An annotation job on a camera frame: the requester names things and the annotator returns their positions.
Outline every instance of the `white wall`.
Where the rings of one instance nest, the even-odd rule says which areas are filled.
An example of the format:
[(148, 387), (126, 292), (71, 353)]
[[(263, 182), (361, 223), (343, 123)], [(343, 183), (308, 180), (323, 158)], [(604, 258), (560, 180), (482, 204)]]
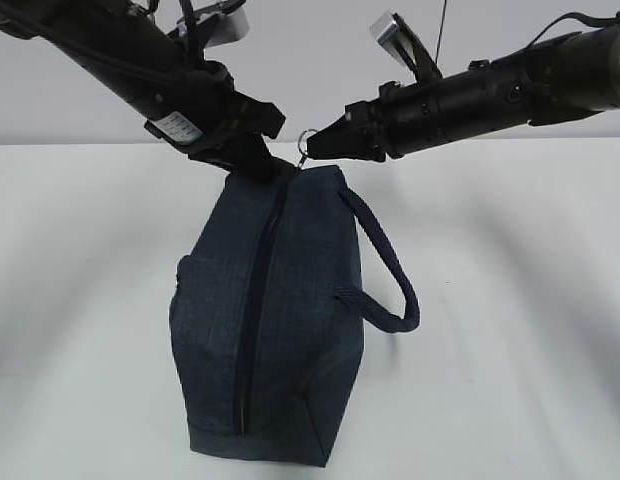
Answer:
[[(306, 128), (332, 123), (345, 105), (375, 98), (379, 85), (412, 81), (368, 33), (384, 11), (401, 13), (434, 53), (442, 6), (442, 0), (250, 0), (249, 36), (210, 50), (209, 58), (226, 63), (245, 93), (275, 102), (288, 116), (280, 139), (296, 140)], [(610, 16), (620, 0), (449, 0), (442, 69), (451, 75), (470, 60), (512, 53), (571, 10)], [(171, 30), (179, 17), (178, 2), (162, 0), (160, 26)], [(581, 29), (567, 22), (553, 32)], [(620, 113), (500, 135), (620, 136)], [(134, 111), (53, 47), (0, 33), (0, 144), (151, 140)]]
[(320, 471), (188, 451), (167, 307), (223, 175), (158, 145), (0, 147), (0, 480), (620, 480), (620, 139), (344, 167), (423, 325), (367, 330)]

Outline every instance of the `bag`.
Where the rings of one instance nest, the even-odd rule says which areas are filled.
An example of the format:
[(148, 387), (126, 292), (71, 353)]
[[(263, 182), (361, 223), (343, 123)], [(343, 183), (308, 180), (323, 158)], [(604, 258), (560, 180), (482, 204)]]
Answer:
[[(361, 290), (356, 216), (406, 298), (401, 319)], [(361, 317), (419, 325), (392, 247), (338, 167), (230, 175), (178, 267), (172, 347), (195, 452), (325, 466), (363, 354)]]

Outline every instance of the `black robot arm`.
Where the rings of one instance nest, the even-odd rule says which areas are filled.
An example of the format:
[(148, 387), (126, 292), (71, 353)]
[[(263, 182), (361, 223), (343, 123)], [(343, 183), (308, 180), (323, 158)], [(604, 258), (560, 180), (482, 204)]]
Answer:
[(346, 107), (336, 123), (308, 139), (310, 158), (383, 162), (517, 125), (620, 109), (620, 12), (610, 19), (573, 13), (558, 21), (566, 18), (599, 30), (537, 44), (539, 36), (508, 57), (472, 62), (444, 79), (403, 19), (386, 14), (373, 34), (417, 83), (388, 83), (378, 99)]
[(52, 42), (191, 159), (266, 180), (279, 161), (263, 135), (276, 138), (285, 117), (237, 92), (225, 66), (203, 52), (245, 35), (246, 0), (198, 11), (180, 2), (186, 15), (170, 34), (152, 21), (157, 0), (147, 8), (129, 0), (0, 0), (0, 30)]

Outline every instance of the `metal ring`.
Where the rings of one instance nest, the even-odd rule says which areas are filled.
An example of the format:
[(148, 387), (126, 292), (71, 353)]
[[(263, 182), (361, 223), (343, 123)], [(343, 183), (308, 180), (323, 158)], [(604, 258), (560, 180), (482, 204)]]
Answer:
[(319, 130), (315, 130), (314, 128), (309, 128), (308, 130), (305, 130), (300, 136), (299, 136), (299, 140), (297, 140), (297, 149), (299, 150), (299, 153), (304, 156), (304, 157), (308, 157), (308, 149), (306, 148), (306, 151), (304, 152), (303, 149), (301, 148), (301, 144), (304, 141), (307, 141), (306, 136), (309, 133), (319, 133)]

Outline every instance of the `bag handle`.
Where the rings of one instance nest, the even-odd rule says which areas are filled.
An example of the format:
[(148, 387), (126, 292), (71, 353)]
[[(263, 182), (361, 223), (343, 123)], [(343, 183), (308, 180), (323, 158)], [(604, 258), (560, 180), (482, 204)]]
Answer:
[(379, 221), (370, 210), (370, 207), (352, 190), (345, 188), (339, 191), (339, 196), (352, 210), (359, 224), (366, 232), (366, 235), (374, 245), (375, 250), (385, 263), (388, 270), (397, 281), (406, 299), (406, 310), (403, 318), (393, 315), (382, 307), (370, 295), (360, 290), (358, 287), (348, 283), (337, 285), (335, 296), (346, 305), (355, 309), (359, 315), (373, 324), (379, 330), (386, 333), (406, 333), (412, 332), (419, 326), (420, 312), (419, 301), (410, 280), (403, 272), (397, 254), (395, 253), (390, 240), (379, 225)]

